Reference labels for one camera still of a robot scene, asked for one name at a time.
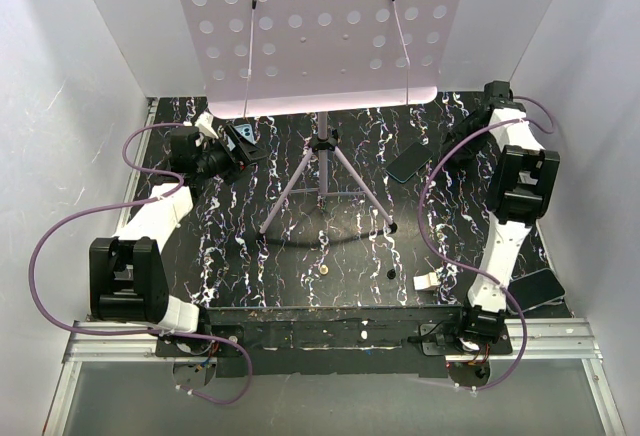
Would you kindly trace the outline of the black smartphone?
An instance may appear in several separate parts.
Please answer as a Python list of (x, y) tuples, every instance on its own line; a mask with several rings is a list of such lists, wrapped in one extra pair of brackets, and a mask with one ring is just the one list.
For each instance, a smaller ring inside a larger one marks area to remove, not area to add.
[(433, 151), (419, 141), (413, 142), (385, 168), (386, 173), (396, 182), (404, 184), (427, 165)]

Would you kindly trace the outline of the light blue phone case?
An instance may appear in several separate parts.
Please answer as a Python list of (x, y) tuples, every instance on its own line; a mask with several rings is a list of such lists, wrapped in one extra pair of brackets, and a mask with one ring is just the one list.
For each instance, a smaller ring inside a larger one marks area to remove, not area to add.
[(255, 136), (250, 124), (232, 125), (231, 129), (232, 132), (228, 137), (231, 149), (234, 149), (238, 144), (251, 147), (255, 145)]

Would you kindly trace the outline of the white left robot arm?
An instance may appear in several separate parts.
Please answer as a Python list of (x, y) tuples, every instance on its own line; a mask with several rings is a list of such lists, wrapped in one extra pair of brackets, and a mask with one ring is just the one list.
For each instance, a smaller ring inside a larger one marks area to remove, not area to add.
[(152, 178), (154, 201), (112, 237), (90, 246), (91, 316), (179, 332), (188, 354), (205, 354), (213, 342), (210, 319), (203, 308), (170, 294), (161, 253), (209, 180), (231, 185), (266, 157), (231, 124), (221, 136), (205, 123), (173, 129), (169, 154)]

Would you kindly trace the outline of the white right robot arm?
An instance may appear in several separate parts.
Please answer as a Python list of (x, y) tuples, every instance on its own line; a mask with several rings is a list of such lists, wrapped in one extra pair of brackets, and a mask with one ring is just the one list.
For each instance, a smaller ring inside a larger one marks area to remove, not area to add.
[(510, 84), (495, 80), (484, 86), (483, 97), (464, 121), (447, 134), (446, 149), (458, 150), (451, 158), (462, 165), (481, 149), (486, 128), (500, 155), (488, 186), (485, 206), (489, 232), (480, 272), (467, 292), (460, 324), (452, 329), (454, 345), (475, 353), (496, 344), (504, 331), (508, 298), (502, 289), (511, 282), (520, 248), (549, 207), (560, 164), (557, 152), (537, 141), (526, 109), (516, 101)]

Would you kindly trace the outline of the black phone case on table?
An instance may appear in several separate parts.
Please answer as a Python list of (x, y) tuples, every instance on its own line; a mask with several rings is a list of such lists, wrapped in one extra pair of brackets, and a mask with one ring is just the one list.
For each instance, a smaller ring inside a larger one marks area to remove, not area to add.
[(489, 145), (486, 138), (470, 141), (458, 149), (445, 163), (446, 167), (464, 167)]

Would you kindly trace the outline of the white perforated music stand desk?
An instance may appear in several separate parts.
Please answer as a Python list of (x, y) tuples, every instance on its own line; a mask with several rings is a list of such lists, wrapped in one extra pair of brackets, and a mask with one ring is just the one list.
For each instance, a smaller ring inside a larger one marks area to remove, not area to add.
[(425, 103), (460, 0), (180, 0), (211, 113)]

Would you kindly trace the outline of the small white beige block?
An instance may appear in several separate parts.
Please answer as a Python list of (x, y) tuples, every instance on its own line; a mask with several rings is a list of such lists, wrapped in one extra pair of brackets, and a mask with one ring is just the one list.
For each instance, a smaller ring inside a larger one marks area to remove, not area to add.
[(413, 287), (417, 292), (435, 291), (440, 286), (440, 277), (436, 272), (428, 272), (426, 274), (413, 277)]

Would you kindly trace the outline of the black device at right edge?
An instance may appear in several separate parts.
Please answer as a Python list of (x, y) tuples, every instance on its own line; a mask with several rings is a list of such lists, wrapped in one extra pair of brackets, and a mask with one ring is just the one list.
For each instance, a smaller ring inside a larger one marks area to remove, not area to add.
[(566, 295), (564, 286), (551, 268), (512, 280), (508, 290), (523, 312), (563, 300)]

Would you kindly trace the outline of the black metal base plate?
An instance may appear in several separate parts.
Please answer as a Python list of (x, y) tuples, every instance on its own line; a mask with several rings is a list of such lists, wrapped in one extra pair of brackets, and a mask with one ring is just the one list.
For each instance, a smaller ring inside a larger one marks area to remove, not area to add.
[(235, 337), (256, 376), (401, 374), (443, 378), (470, 319), (459, 306), (216, 308), (205, 330)]

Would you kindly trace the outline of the aluminium frame rail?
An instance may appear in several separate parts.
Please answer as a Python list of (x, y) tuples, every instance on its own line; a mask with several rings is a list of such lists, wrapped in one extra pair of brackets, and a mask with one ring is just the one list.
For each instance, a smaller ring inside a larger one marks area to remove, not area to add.
[[(413, 142), (437, 148), (472, 99), (414, 109), (335, 113), (341, 149), (398, 223), (362, 196), (293, 194), (259, 226), (294, 173), (315, 115), (263, 117), (267, 159), (247, 179), (213, 182), (163, 255), (171, 293), (208, 309), (461, 306), (470, 279), (424, 246), (415, 217), (422, 177), (399, 184), (385, 166)], [(356, 191), (329, 163), (329, 191)], [(329, 272), (320, 273), (326, 265)], [(396, 271), (390, 280), (387, 272)], [(413, 277), (440, 286), (417, 292)], [(625, 427), (590, 324), (562, 301), (509, 320), (499, 344), (448, 355), (443, 378), (256, 376), (237, 338), (158, 338), (141, 328), (77, 322), (47, 432), (56, 435), (622, 435)]]

